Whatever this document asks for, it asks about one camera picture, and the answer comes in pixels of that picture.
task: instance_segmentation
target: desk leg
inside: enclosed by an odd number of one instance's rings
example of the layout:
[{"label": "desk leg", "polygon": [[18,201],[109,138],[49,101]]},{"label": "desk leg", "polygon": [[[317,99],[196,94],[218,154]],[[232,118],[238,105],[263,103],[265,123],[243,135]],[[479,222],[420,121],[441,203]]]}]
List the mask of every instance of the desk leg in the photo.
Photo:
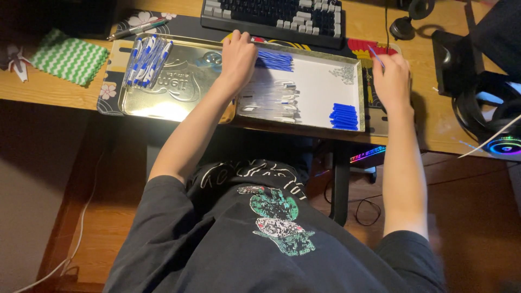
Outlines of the desk leg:
[{"label": "desk leg", "polygon": [[349,176],[351,145],[336,140],[333,146],[334,182],[331,189],[331,213],[329,217],[344,226],[348,218]]}]

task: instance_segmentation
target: mechanical keyboard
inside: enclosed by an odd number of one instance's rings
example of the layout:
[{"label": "mechanical keyboard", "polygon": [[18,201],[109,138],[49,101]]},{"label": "mechanical keyboard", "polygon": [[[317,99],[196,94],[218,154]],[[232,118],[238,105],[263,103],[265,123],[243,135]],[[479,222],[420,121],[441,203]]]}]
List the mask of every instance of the mechanical keyboard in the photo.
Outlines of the mechanical keyboard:
[{"label": "mechanical keyboard", "polygon": [[204,0],[203,27],[340,49],[344,43],[338,0]]}]

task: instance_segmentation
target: black t-shirt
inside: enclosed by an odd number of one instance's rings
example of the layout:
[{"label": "black t-shirt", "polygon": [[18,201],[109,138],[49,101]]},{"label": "black t-shirt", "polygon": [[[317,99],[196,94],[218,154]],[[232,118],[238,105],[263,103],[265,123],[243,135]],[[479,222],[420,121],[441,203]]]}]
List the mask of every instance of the black t-shirt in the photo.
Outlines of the black t-shirt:
[{"label": "black t-shirt", "polygon": [[443,292],[428,241],[375,251],[311,207],[295,171],[265,160],[150,180],[103,292]]}]

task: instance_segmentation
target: black keycap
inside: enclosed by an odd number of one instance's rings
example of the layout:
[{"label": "black keycap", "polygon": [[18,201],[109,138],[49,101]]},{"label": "black keycap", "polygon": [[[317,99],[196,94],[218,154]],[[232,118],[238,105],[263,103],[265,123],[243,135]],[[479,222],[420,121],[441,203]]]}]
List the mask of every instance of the black keycap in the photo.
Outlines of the black keycap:
[{"label": "black keycap", "polygon": [[237,11],[233,11],[231,13],[231,19],[258,23],[259,25],[267,25],[267,26],[273,26],[273,27],[277,26],[276,19],[261,17],[261,16],[252,16],[250,14],[240,13]]}]

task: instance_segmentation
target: rgb lighting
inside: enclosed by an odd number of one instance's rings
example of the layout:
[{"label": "rgb lighting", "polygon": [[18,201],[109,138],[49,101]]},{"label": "rgb lighting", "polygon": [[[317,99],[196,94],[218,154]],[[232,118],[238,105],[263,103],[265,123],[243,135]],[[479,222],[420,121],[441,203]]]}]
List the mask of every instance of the rgb lighting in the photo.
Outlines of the rgb lighting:
[{"label": "rgb lighting", "polygon": [[386,147],[385,146],[379,146],[379,147],[377,147],[375,149],[369,150],[369,151],[367,151],[365,153],[361,153],[360,155],[356,155],[356,156],[352,157],[350,159],[350,162],[353,163],[353,162],[356,162],[356,161],[360,161],[363,158],[367,158],[369,156],[376,155],[376,154],[379,154],[379,153],[385,152],[385,151],[386,151]]},{"label": "rgb lighting", "polygon": [[511,136],[501,137],[489,142],[487,148],[493,154],[517,155],[521,154],[521,140]]}]

